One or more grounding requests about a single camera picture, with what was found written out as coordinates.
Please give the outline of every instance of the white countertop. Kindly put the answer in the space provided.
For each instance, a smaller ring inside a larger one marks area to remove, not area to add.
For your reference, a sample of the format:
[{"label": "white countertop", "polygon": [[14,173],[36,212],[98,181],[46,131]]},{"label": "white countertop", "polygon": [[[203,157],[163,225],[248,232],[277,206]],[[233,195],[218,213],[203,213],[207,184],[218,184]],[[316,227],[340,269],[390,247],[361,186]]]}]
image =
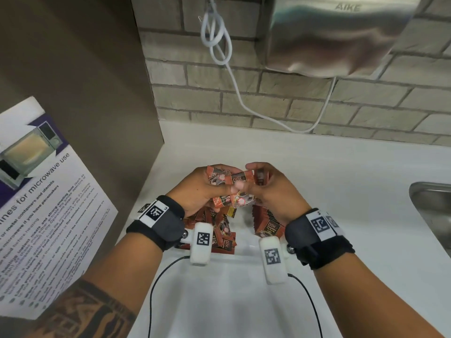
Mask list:
[{"label": "white countertop", "polygon": [[[383,282],[451,336],[451,259],[409,198],[414,182],[451,184],[451,148],[175,122],[161,122],[161,129],[165,144],[133,213],[197,166],[244,169],[248,162],[268,161],[312,206],[334,217]],[[313,309],[295,280],[266,285],[249,210],[240,209],[232,224],[237,255],[214,254],[206,267],[183,260],[161,277],[152,337],[319,337]],[[158,273],[183,254],[165,252]],[[341,337],[310,269],[294,257],[288,268],[309,290],[324,337]],[[148,318],[147,298],[129,337],[146,337]]]}]

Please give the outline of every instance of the white cable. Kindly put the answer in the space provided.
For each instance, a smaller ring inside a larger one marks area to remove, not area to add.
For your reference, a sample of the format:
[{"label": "white cable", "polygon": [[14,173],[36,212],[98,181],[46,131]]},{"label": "white cable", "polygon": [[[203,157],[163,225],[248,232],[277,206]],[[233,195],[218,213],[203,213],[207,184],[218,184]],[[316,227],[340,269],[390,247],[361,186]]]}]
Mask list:
[{"label": "white cable", "polygon": [[[279,126],[282,126],[285,129],[287,129],[293,133],[308,133],[309,131],[312,131],[318,125],[319,121],[321,120],[321,117],[323,116],[323,114],[327,108],[327,105],[329,104],[330,96],[332,95],[332,92],[335,87],[336,77],[334,77],[332,79],[332,83],[330,84],[329,92],[327,93],[326,100],[324,101],[323,107],[321,108],[321,111],[319,112],[317,120],[310,128],[308,128],[306,130],[294,130],[294,129],[290,128],[289,126],[287,126],[286,124],[284,124],[276,119],[256,113],[255,111],[249,109],[248,107],[245,106],[245,104],[243,103],[243,100],[241,99],[240,91],[238,90],[238,85],[236,84],[235,76],[233,75],[232,69],[229,66],[229,61],[230,61],[230,58],[232,57],[232,40],[230,40],[230,35],[224,24],[224,20],[222,19],[221,15],[219,15],[219,13],[217,12],[215,0],[209,0],[209,1],[210,1],[209,7],[205,11],[203,19],[201,21],[202,25],[201,25],[201,30],[200,30],[200,39],[202,40],[202,43],[206,47],[209,48],[210,55],[211,55],[211,58],[213,59],[213,61],[217,65],[220,65],[220,66],[225,65],[227,71],[230,74],[230,78],[232,79],[232,83],[233,83],[233,86],[235,87],[236,95],[238,96],[238,100],[240,101],[241,106],[246,111],[250,112],[252,115],[255,115],[262,119],[274,122],[274,123],[278,124]],[[217,31],[217,34],[215,35],[216,26],[219,26],[219,29]],[[210,34],[209,39],[206,38],[206,30],[207,29]],[[225,48],[227,51],[227,57],[224,55],[224,52],[221,50],[221,47],[219,46],[219,42],[221,41],[222,38],[225,38]],[[222,60],[219,60],[216,58],[215,52],[213,50],[214,48],[216,48],[219,51],[219,53],[221,54]]]}]

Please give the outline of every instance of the microwave picture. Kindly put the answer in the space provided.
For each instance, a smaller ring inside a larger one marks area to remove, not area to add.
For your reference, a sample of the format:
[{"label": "microwave picture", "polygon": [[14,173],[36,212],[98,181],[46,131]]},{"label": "microwave picture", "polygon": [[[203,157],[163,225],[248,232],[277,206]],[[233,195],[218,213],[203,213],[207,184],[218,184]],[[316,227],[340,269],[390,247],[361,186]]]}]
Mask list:
[{"label": "microwave picture", "polygon": [[0,153],[0,181],[16,190],[46,158],[63,144],[44,122]]}]

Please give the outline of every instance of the hand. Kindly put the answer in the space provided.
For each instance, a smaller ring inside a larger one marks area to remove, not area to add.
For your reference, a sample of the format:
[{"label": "hand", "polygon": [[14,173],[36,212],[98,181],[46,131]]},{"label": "hand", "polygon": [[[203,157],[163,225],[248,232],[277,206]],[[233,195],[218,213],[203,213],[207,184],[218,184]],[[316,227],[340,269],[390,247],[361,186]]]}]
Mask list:
[{"label": "hand", "polygon": [[[212,166],[231,173],[242,172],[236,167],[227,165]],[[238,189],[233,185],[211,185],[208,182],[206,167],[197,167],[166,195],[179,203],[185,210],[185,217],[189,217],[205,206],[211,198],[228,196],[237,192]]]},{"label": "hand", "polygon": [[237,181],[235,187],[260,199],[262,205],[268,208],[281,224],[287,225],[312,209],[296,187],[273,165],[254,162],[247,164],[246,169],[264,169],[270,175],[267,185],[259,186],[250,182]]}]

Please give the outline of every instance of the sink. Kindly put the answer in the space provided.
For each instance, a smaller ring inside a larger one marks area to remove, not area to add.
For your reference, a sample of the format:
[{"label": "sink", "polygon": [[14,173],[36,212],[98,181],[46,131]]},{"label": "sink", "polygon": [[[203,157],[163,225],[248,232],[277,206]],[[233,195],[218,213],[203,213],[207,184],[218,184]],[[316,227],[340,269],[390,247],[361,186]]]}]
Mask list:
[{"label": "sink", "polygon": [[415,182],[410,185],[412,203],[451,257],[451,185]]}]

